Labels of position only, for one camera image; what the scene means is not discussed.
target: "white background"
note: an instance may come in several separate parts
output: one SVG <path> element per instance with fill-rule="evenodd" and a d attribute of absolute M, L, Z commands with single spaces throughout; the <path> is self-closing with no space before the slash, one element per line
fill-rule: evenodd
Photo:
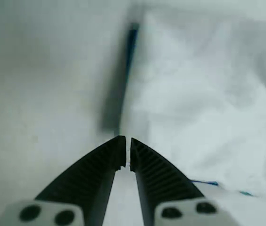
<path fill-rule="evenodd" d="M 35 197 L 114 136 L 125 37 L 131 20 L 139 20 L 135 5 L 145 3 L 0 1 L 0 213 L 8 203 Z M 266 0 L 168 4 L 266 20 Z M 142 223 L 137 196 L 126 196 L 128 189 L 137 194 L 134 183 L 132 173 L 116 174 L 106 225 Z"/>

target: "white fabric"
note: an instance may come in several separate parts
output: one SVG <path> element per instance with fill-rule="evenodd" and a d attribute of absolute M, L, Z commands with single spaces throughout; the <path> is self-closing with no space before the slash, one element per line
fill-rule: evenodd
<path fill-rule="evenodd" d="M 266 23 L 146 13 L 121 132 L 191 179 L 266 195 Z"/>

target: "wrinkled cloth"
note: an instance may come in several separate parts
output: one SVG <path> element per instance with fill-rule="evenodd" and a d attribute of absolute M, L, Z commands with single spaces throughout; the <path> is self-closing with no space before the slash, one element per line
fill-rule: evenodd
<path fill-rule="evenodd" d="M 266 196 L 266 22 L 146 12 L 121 133 L 192 180 Z"/>

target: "white cloth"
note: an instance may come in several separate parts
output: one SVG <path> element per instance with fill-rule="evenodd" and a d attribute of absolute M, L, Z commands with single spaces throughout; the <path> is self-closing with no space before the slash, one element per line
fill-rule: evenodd
<path fill-rule="evenodd" d="M 150 10 L 121 131 L 191 179 L 265 195 L 266 23 Z"/>

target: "white surface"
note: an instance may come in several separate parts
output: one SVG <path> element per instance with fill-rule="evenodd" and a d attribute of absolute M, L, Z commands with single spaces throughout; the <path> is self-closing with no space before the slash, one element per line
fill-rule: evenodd
<path fill-rule="evenodd" d="M 0 213 L 9 203 L 35 197 L 69 165 L 114 136 L 117 122 L 102 126 L 103 120 L 114 121 L 113 108 L 103 112 L 110 89 L 108 103 L 117 106 L 112 85 L 122 79 L 115 72 L 134 2 L 0 1 Z M 266 20 L 266 0 L 168 3 Z M 134 184 L 134 174 L 116 177 L 117 197 L 126 198 L 110 199 L 107 225 L 142 222 Z M 119 206 L 126 214 L 114 211 Z"/>

